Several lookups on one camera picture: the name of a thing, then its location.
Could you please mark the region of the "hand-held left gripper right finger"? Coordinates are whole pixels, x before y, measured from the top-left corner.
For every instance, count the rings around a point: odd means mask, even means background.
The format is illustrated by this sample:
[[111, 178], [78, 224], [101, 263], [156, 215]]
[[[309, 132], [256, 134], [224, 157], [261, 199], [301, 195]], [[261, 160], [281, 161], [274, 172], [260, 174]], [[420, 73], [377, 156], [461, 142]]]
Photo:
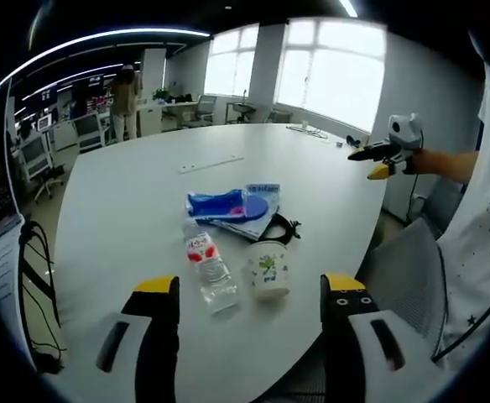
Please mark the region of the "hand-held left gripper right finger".
[[427, 342], [361, 282], [323, 274], [320, 311], [326, 402], [417, 402], [440, 380]]

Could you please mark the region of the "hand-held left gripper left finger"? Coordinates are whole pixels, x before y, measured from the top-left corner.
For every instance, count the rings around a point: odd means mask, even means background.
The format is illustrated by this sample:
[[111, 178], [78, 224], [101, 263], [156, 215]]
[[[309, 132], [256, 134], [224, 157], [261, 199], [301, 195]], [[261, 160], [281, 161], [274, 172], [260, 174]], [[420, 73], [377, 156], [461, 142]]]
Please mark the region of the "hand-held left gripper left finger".
[[174, 402], [179, 323], [179, 278], [140, 283], [120, 312], [70, 341], [57, 393], [66, 402]]

